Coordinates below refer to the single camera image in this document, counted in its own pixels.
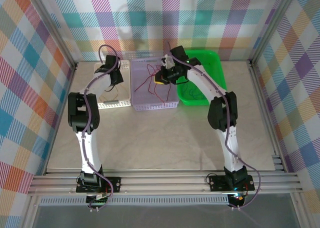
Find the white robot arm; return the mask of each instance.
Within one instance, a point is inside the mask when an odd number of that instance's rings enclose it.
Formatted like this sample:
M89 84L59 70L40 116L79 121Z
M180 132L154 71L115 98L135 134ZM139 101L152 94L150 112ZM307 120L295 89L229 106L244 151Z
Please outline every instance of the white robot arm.
M199 69L201 72L206 73L202 65L195 65L194 67ZM204 76L201 75L198 71L194 69L189 69L187 71L187 78L189 79L189 81L193 82L199 88L199 90L204 94L204 96L209 102L213 101L215 98L221 97L221 95L216 91L212 84L208 82L208 80L206 80ZM212 78L210 79L213 83L215 83L216 87L218 87L219 90L225 95L226 91L223 88L221 88ZM216 132L220 138L223 150L224 167L231 172L242 169L243 164L238 159L236 159L235 156L231 154L226 148L225 140L227 136L227 131L217 129ZM228 146L235 154L237 154L238 157L240 157L238 141L236 137L236 126L230 126Z
M193 82L205 95L210 102L208 112L208 122L218 133L223 154L224 154L224 171L225 176L217 178L217 185L210 186L211 191L243 191L244 184L253 184L252 176L248 175L246 167L239 160L240 152L236 137L236 120L238 118L237 98L234 92L227 92L222 89L212 78L208 76L202 64L196 58L190 58L186 55L182 46L178 46L171 51L172 57L166 55L162 59L161 69L155 75L155 82L167 85L172 83L177 85L177 80L184 76L188 81ZM76 192L83 193L101 193L107 189L107 184L103 181L103 169L97 150L96 129L99 126L100 116L98 110L97 98L102 92L120 82L123 78L120 73L120 62L118 68L110 74L101 76L115 64L116 57L108 55L106 63L95 71L93 81L87 87L78 93L70 93L68 96L68 123L75 131L79 141L82 156L82 170L77 180L78 188ZM91 110L91 121L89 129L85 127L89 121L88 107Z

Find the marble floor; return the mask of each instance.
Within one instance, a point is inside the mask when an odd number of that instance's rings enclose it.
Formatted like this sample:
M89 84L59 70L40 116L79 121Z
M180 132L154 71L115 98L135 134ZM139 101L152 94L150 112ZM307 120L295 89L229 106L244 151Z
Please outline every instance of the marble floor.
M91 79L94 62L81 62L71 91ZM237 139L244 161L274 170L274 151L263 124L245 61L223 61L228 91L237 95ZM101 109L97 146L104 169L222 170L224 156L210 127L208 106L135 111L132 106ZM48 168L81 168L79 143L64 109Z

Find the green basket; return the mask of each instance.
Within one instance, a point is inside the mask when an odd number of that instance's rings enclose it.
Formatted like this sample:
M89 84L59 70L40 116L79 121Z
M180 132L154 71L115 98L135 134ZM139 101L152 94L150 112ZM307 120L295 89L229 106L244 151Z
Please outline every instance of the green basket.
M221 67L220 58L217 53L212 50L186 50L185 53L189 58L196 57L203 65L208 75L218 83L219 86L227 89L224 72ZM178 83L185 82L185 77L180 77ZM205 95L191 81L178 84L177 93L180 100L186 106L207 106L209 101Z

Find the yellow object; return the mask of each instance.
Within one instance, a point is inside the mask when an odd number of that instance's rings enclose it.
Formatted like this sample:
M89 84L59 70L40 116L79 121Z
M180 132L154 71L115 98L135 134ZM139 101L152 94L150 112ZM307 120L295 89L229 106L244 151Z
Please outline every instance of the yellow object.
M165 83L162 83L161 81L156 81L156 77L153 77L154 79L154 83L158 84L158 85L164 85Z

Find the plaid wallpaper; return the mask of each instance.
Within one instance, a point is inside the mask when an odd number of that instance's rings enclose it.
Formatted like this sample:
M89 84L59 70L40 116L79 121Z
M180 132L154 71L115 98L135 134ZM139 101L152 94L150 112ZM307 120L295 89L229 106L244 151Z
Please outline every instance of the plaid wallpaper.
M71 76L30 0L0 0L0 69L0 228L15 228Z
M293 0L258 62L285 161L320 227L320 0Z
M247 60L281 0L42 0L78 61L112 45L137 57L171 46Z

